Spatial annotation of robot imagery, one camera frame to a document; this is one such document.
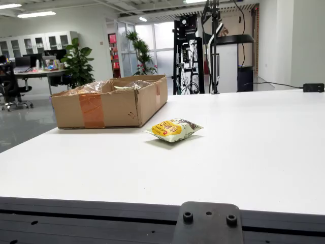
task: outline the green plant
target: green plant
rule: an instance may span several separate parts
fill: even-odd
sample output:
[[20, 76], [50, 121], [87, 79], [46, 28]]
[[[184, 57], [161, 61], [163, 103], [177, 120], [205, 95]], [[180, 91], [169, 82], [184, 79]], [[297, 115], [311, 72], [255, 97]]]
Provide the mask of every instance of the green plant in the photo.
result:
[[157, 65], [154, 67], [148, 67], [149, 64], [152, 64], [152, 56], [149, 54], [148, 45], [139, 38], [137, 32], [127, 32], [126, 38], [130, 40], [133, 44], [133, 47], [136, 51], [137, 60], [141, 63], [137, 67], [137, 72], [134, 75], [151, 75], [157, 74]]
[[93, 61], [94, 58], [88, 58], [92, 49], [84, 47], [79, 49], [79, 39], [74, 38], [72, 45], [67, 46], [67, 54], [61, 59], [62, 63], [67, 63], [67, 75], [71, 75], [72, 88], [76, 88], [80, 85], [85, 85], [94, 81], [92, 65], [88, 61]]

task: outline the yellow snack package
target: yellow snack package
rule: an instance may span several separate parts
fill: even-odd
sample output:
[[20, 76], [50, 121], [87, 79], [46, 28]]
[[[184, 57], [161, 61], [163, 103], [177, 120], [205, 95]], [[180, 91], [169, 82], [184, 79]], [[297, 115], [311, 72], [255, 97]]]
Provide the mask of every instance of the yellow snack package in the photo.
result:
[[161, 140], [175, 142], [188, 138], [200, 129], [203, 129], [203, 127], [182, 118], [175, 118], [165, 120], [145, 132], [152, 134]]

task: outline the computer monitor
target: computer monitor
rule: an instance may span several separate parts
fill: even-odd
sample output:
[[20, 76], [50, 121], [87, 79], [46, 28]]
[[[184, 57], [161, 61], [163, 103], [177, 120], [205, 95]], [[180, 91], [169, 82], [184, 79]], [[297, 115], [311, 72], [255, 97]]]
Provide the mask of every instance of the computer monitor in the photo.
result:
[[56, 59], [61, 61], [62, 58], [64, 58], [64, 55], [66, 55], [67, 50], [65, 49], [59, 49], [59, 50], [46, 50], [45, 56], [56, 56]]
[[15, 58], [16, 67], [30, 67], [30, 57], [17, 57]]
[[24, 54], [23, 57], [30, 57], [30, 66], [36, 67], [36, 60], [40, 61], [40, 67], [42, 66], [42, 54], [36, 53], [36, 54]]

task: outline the open cardboard box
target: open cardboard box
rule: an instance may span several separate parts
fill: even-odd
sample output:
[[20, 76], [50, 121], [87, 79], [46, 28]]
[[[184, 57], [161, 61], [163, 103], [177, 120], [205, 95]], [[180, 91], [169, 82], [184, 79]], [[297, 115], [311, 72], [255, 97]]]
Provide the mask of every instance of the open cardboard box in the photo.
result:
[[[150, 84], [140, 89], [115, 89], [138, 80]], [[51, 98], [59, 128], [141, 127], [166, 103], [167, 79], [165, 75], [116, 78], [53, 94]]]

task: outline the orange tape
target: orange tape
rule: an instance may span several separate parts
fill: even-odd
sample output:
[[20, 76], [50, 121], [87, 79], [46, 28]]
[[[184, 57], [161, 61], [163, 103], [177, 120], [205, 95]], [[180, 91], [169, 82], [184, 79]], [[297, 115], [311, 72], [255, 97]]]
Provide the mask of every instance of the orange tape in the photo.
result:
[[86, 128], [105, 128], [100, 94], [79, 95], [80, 107]]
[[160, 108], [160, 83], [156, 84], [156, 110]]

